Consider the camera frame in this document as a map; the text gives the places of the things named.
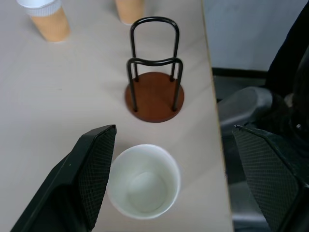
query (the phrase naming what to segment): white cup lid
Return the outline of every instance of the white cup lid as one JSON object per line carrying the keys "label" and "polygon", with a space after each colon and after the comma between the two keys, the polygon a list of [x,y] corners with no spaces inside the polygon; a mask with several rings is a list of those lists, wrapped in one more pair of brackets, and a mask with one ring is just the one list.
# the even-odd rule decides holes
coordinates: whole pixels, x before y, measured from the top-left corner
{"label": "white cup lid", "polygon": [[55,0],[17,0],[19,5],[27,8],[39,8],[54,1]]}

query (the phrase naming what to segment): white table surface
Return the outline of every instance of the white table surface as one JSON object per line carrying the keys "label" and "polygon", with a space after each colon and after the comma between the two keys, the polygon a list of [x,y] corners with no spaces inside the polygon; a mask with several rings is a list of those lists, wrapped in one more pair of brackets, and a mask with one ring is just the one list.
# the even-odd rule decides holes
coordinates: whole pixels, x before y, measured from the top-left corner
{"label": "white table surface", "polygon": [[[136,119],[124,103],[129,28],[112,0],[63,0],[72,34],[47,43],[13,0],[0,2],[0,227],[9,231],[50,170],[85,132],[117,125],[114,157],[138,144],[165,148],[181,166],[180,195],[164,215],[134,220],[107,195],[94,232],[231,232],[232,222],[202,6],[199,0],[146,2],[146,15],[180,28],[185,101],[170,121]],[[136,29],[137,55],[169,58],[174,30]],[[140,68],[169,72],[170,67]]]}

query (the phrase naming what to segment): round wooden base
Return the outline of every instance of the round wooden base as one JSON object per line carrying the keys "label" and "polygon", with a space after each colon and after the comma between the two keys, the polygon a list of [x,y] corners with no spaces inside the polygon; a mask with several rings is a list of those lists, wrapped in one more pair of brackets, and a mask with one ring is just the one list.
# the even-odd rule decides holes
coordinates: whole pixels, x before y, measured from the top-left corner
{"label": "round wooden base", "polygon": [[125,100],[129,111],[146,122],[165,122],[175,117],[183,106],[184,91],[179,88],[176,111],[172,111],[176,80],[170,82],[169,75],[160,72],[147,72],[139,75],[139,81],[133,79],[137,112],[133,110],[130,85],[125,90]]}

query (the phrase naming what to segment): white wall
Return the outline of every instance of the white wall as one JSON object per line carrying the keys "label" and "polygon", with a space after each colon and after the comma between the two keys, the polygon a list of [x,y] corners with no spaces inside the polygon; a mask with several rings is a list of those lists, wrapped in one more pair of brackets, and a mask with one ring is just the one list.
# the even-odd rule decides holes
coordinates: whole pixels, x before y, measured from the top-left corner
{"label": "white wall", "polygon": [[204,0],[213,67],[267,71],[308,0]]}

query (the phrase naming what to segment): paper cup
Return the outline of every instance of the paper cup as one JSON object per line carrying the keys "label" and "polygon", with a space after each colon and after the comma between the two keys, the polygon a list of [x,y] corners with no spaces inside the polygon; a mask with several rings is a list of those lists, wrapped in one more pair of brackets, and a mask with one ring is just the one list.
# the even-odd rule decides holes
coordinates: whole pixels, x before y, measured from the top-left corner
{"label": "paper cup", "polygon": [[152,219],[176,201],[181,185],[178,165],[164,149],[138,145],[112,163],[107,194],[113,206],[135,219]]}
{"label": "paper cup", "polygon": [[50,42],[64,40],[70,26],[60,0],[17,0],[23,6],[42,36]]}
{"label": "paper cup", "polygon": [[144,15],[144,0],[115,0],[120,21],[131,25]]}

